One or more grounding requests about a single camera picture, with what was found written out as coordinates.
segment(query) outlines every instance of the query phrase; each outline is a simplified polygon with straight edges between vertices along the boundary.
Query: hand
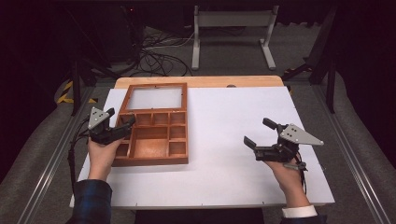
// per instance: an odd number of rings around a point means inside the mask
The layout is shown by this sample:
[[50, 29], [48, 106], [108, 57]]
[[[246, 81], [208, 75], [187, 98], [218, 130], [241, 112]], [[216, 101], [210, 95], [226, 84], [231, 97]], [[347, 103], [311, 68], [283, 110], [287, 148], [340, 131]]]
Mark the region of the hand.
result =
[[285, 194], [288, 208], [311, 205], [301, 184], [300, 171], [287, 168], [283, 166], [282, 162], [265, 161], [265, 163], [273, 170], [274, 176]]
[[111, 164], [116, 157], [116, 151], [122, 139], [108, 145], [100, 145], [89, 139], [88, 154], [90, 155], [90, 173], [88, 179], [99, 179], [106, 181], [110, 174]]

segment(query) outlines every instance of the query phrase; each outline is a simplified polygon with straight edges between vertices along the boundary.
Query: white metal frame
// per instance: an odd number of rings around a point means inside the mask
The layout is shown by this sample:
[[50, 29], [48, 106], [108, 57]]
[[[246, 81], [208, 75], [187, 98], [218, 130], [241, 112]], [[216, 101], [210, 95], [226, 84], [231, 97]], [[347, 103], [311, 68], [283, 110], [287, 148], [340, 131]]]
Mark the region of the white metal frame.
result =
[[199, 28], [214, 26], [268, 26], [265, 38], [260, 39], [262, 52], [267, 61], [268, 68], [275, 70], [275, 62], [268, 47], [271, 34], [276, 21], [279, 6], [274, 6], [272, 10], [266, 11], [199, 11], [199, 7], [194, 9], [194, 45], [192, 51], [193, 70], [199, 68], [200, 44]]

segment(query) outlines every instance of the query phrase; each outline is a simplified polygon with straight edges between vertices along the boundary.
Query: person's arm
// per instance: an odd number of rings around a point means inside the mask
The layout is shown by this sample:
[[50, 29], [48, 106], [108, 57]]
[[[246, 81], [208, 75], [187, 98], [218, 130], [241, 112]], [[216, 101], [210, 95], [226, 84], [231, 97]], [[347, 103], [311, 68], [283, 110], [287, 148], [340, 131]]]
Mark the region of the person's arm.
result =
[[112, 190], [106, 180], [120, 141], [103, 146], [89, 140], [90, 172], [75, 185], [73, 216], [67, 223], [110, 223]]
[[325, 216], [319, 216], [311, 205], [301, 184], [300, 171], [285, 167], [281, 162], [265, 162], [274, 173], [280, 188], [285, 194], [286, 208], [282, 209], [282, 224], [326, 223]]

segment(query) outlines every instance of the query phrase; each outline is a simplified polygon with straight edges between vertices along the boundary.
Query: white shirt cuff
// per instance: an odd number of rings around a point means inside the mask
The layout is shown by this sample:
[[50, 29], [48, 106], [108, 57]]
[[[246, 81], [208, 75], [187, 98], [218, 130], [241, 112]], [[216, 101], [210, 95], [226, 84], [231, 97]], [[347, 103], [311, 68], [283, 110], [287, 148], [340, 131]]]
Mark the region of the white shirt cuff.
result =
[[282, 208], [283, 217], [315, 217], [318, 215], [314, 205], [297, 208]]

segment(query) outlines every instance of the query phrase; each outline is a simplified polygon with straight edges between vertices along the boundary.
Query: wooden compartment box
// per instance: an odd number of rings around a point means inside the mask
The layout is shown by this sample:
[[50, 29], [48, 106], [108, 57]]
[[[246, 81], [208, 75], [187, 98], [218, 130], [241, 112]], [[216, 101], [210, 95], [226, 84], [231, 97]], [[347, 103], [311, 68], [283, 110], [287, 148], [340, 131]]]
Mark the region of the wooden compartment box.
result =
[[117, 125], [132, 114], [132, 134], [117, 149], [113, 166], [189, 163], [186, 83], [131, 85]]

